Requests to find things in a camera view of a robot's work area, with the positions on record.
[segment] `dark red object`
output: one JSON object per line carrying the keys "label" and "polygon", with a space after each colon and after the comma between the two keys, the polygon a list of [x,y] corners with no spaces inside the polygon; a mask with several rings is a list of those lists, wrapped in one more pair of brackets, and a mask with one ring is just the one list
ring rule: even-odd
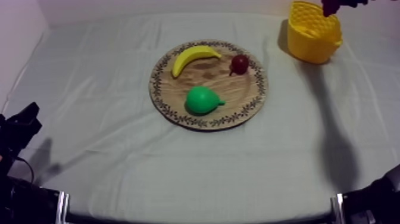
{"label": "dark red object", "polygon": [[236,73],[236,74],[245,74],[247,69],[249,68],[249,59],[245,55],[237,55],[232,58],[232,63],[230,65],[230,70],[231,73]]}

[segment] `white wall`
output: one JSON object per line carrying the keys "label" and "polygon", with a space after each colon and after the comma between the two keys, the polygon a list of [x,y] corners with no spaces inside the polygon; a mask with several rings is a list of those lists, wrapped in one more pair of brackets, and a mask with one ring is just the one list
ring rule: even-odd
{"label": "white wall", "polygon": [[0,108],[47,26],[35,0],[0,0]]}
{"label": "white wall", "polygon": [[[292,0],[38,0],[51,26],[123,14],[239,12],[287,16]],[[306,0],[320,3],[321,0]],[[400,36],[400,1],[371,1],[338,14],[346,26]]]}

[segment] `wrinkled fabric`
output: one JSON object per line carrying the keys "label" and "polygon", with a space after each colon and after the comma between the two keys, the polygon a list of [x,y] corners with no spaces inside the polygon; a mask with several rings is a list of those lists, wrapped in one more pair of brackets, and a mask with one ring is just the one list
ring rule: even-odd
{"label": "wrinkled fabric", "polygon": [[[286,49],[285,18],[155,14],[49,30],[4,111],[40,106],[22,155],[36,183],[72,195],[71,211],[150,222],[256,222],[325,214],[337,192],[369,185],[400,149],[400,45],[343,27],[313,66]],[[234,129],[186,130],[154,108],[148,83],[170,49],[219,39],[254,54],[263,108]],[[13,175],[29,178],[24,164]]]}

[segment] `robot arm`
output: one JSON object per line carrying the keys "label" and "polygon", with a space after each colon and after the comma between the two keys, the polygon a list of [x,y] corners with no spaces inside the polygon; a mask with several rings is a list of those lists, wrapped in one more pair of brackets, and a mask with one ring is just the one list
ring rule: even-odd
{"label": "robot arm", "polygon": [[340,6],[356,8],[358,4],[368,4],[368,0],[322,0],[324,16],[336,14]]}

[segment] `toy fruit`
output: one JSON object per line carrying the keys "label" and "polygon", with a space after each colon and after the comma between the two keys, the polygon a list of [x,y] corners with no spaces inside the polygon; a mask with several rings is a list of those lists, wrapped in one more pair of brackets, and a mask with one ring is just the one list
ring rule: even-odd
{"label": "toy fruit", "polygon": [[221,58],[222,55],[220,55],[209,46],[193,46],[191,48],[188,48],[180,53],[180,55],[176,58],[174,67],[172,69],[172,76],[178,77],[181,74],[183,68],[190,62],[196,59],[210,57]]}
{"label": "toy fruit", "polygon": [[205,86],[193,87],[186,97],[186,106],[190,112],[196,114],[207,114],[219,105],[224,104],[225,102],[221,101],[220,97],[214,91]]}
{"label": "toy fruit", "polygon": [[245,55],[237,55],[232,58],[232,62],[230,65],[230,74],[229,76],[232,75],[232,73],[236,74],[245,74],[247,69],[249,68],[249,59]]}

